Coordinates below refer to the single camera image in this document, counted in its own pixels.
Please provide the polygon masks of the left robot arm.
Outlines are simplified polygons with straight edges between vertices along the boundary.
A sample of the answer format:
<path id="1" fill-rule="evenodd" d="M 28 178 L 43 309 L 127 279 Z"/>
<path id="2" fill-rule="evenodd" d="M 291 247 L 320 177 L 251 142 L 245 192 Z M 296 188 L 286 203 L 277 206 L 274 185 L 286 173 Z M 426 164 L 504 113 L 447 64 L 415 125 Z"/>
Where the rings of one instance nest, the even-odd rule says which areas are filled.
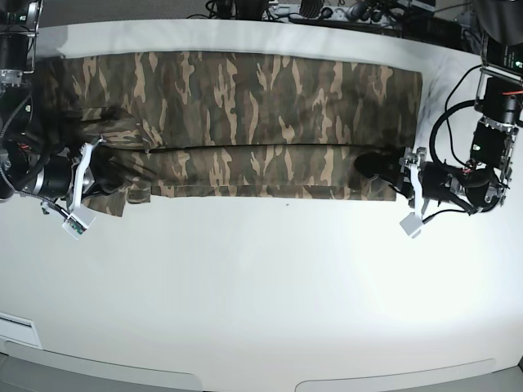
<path id="1" fill-rule="evenodd" d="M 512 153 L 522 129 L 522 3 L 474 1 L 481 44 L 481 72 L 476 96 L 446 105 L 431 129 L 427 148 L 390 148 L 359 156 L 355 169 L 379 177 L 404 195 L 423 224 L 427 204 L 451 204 L 451 211 L 475 215 L 503 203 L 512 175 Z M 436 138 L 442 125 L 462 109 L 481 114 L 473 134 L 469 158 L 460 167 L 440 160 Z"/>

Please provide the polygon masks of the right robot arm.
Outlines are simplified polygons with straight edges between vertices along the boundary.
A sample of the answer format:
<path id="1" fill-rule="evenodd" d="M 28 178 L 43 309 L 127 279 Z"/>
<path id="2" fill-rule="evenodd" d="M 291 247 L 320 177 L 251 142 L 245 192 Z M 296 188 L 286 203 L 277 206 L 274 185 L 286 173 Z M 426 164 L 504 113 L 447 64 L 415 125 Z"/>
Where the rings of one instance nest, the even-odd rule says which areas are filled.
<path id="1" fill-rule="evenodd" d="M 39 201 L 44 213 L 77 215 L 90 197 L 109 196 L 123 178 L 101 154 L 103 136 L 82 136 L 79 120 L 46 107 L 38 91 L 41 1 L 1 3 L 1 200 Z"/>

